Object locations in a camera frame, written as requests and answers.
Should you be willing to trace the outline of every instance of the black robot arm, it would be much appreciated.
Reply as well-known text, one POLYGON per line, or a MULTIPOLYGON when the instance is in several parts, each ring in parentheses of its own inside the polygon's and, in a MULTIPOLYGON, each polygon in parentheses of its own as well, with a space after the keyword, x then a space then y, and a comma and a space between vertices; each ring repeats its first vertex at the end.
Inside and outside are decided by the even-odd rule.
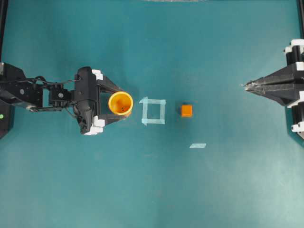
POLYGON ((81 134, 95 135, 103 132, 107 124, 125 118, 102 114, 100 93, 121 91, 100 70, 80 68, 75 79, 65 82, 48 82, 44 77, 26 78, 23 71, 7 63, 0 63, 0 102, 22 107, 30 112, 54 112, 72 107, 81 134), (74 90, 64 88, 65 83, 75 83, 74 90), (43 90, 49 91, 48 107, 43 106, 43 90))

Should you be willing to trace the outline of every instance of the orange cube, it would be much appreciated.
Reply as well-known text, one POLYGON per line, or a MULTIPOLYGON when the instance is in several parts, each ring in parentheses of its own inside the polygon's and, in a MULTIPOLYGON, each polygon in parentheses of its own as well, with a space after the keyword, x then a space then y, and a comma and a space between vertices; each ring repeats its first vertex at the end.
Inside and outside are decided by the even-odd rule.
POLYGON ((192 117, 192 105, 183 105, 180 113, 182 117, 192 117))

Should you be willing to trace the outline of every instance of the light blue tape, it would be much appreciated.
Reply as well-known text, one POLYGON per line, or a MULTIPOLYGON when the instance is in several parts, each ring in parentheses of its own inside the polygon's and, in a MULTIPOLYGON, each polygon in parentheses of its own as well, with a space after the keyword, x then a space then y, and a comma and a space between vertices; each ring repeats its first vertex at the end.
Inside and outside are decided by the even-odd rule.
POLYGON ((206 147, 206 143, 193 143, 189 147, 190 149, 204 149, 206 147))
POLYGON ((165 105, 166 100, 156 100, 148 99, 144 97, 139 102, 142 104, 142 123, 147 126, 147 124, 165 124, 165 105), (160 118, 159 119, 148 119, 148 104, 160 105, 160 118))

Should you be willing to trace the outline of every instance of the teal table surface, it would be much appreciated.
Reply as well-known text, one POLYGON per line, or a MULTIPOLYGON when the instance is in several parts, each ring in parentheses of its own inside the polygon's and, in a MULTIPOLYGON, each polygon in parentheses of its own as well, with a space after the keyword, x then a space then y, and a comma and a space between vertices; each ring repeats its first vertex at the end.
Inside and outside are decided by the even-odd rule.
POLYGON ((286 66, 299 37, 296 0, 11 0, 2 61, 48 81, 101 69, 134 108, 93 137, 66 112, 16 109, 0 140, 0 227, 303 227, 290 113, 242 87, 286 66), (166 100, 165 124, 142 124, 146 96, 166 100))

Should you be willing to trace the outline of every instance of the cable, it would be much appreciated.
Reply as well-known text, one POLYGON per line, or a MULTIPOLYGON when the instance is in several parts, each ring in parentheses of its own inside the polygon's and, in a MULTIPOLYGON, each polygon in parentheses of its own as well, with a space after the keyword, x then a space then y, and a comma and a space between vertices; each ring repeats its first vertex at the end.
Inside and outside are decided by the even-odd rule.
POLYGON ((70 82, 79 82, 79 80, 76 79, 71 79, 71 80, 67 80, 64 82, 48 82, 45 81, 41 78, 26 78, 26 79, 19 79, 19 80, 13 80, 13 81, 4 81, 4 82, 0 82, 0 83, 13 83, 13 82, 31 82, 31 83, 36 83, 36 81, 40 81, 43 82, 45 84, 48 84, 49 86, 53 86, 53 85, 58 85, 58 84, 66 84, 66 83, 70 83, 70 82))
POLYGON ((71 116, 71 117, 73 117, 73 118, 77 118, 77 116, 76 115, 73 115, 69 110, 68 110, 68 108, 67 107, 65 107, 65 110, 67 111, 67 113, 69 113, 69 115, 71 116))

